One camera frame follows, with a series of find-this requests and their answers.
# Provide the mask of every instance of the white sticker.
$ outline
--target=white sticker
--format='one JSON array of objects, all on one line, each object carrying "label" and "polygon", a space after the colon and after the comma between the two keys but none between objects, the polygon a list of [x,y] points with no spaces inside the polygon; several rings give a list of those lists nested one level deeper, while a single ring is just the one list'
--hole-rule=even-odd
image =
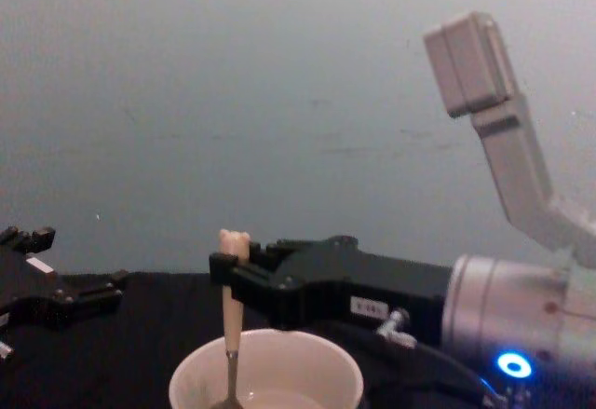
[{"label": "white sticker", "polygon": [[350,311],[353,314],[378,320],[387,320],[389,318],[389,305],[385,302],[356,297],[354,295],[350,298]]},{"label": "white sticker", "polygon": [[54,269],[51,266],[46,265],[44,262],[39,260],[36,257],[31,257],[27,259],[27,263],[31,266],[35,266],[41,272],[45,274],[49,274],[50,272],[54,272]]},{"label": "white sticker", "polygon": [[2,316],[0,316],[0,327],[4,327],[6,324],[8,324],[8,318],[10,318],[10,313],[4,313]]}]

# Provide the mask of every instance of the white cup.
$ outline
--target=white cup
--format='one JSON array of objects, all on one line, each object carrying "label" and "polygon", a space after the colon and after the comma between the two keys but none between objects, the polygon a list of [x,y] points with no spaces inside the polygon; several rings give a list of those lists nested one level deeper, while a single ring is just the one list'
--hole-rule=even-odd
[{"label": "white cup", "polygon": [[[210,409],[225,399],[227,359],[220,337],[181,362],[169,382],[173,409]],[[363,391],[356,362],[313,334],[242,333],[237,397],[244,409],[357,409]]]}]

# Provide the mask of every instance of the metal spoon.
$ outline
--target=metal spoon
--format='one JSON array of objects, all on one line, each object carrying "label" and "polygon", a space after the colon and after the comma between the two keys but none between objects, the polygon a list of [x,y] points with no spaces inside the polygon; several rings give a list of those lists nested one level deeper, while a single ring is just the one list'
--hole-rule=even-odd
[{"label": "metal spoon", "polygon": [[215,403],[211,409],[243,409],[236,397],[238,352],[226,351],[227,356],[227,398]]},{"label": "metal spoon", "polygon": [[[246,232],[220,231],[220,252],[237,255],[241,264],[249,261],[251,237]],[[238,350],[242,333],[244,306],[232,297],[232,289],[223,287],[223,334],[227,358],[227,398],[210,409],[242,409],[236,396]]]}]

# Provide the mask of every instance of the blue light ring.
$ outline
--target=blue light ring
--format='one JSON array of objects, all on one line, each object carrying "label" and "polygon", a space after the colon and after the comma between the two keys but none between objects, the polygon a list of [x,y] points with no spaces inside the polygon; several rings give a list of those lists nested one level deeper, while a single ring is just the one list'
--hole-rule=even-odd
[{"label": "blue light ring", "polygon": [[532,365],[530,365],[530,362],[521,354],[514,351],[501,354],[496,360],[496,365],[498,365],[503,373],[513,378],[524,379],[532,374]]}]

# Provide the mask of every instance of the robotic arm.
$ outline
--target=robotic arm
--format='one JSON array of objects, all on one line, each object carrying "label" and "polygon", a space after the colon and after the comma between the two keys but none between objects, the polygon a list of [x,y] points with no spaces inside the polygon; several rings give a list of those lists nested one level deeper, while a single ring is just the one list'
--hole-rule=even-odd
[{"label": "robotic arm", "polygon": [[425,42],[447,112],[471,116],[508,220],[548,249],[571,247],[570,264],[465,255],[451,269],[364,253],[356,239],[334,237],[253,244],[246,266],[215,253],[211,279],[281,329],[319,319],[384,320],[383,329],[399,308],[410,323],[410,337],[394,336],[402,345],[415,338],[476,370],[498,362],[512,377],[535,372],[594,388],[596,225],[553,192],[493,19],[468,14]]},{"label": "robotic arm", "polygon": [[[117,309],[128,272],[118,271],[85,288],[72,286],[35,256],[51,247],[55,234],[51,227],[32,234],[9,227],[0,233],[0,333],[20,324],[61,328]],[[13,353],[0,341],[0,364]]]}]

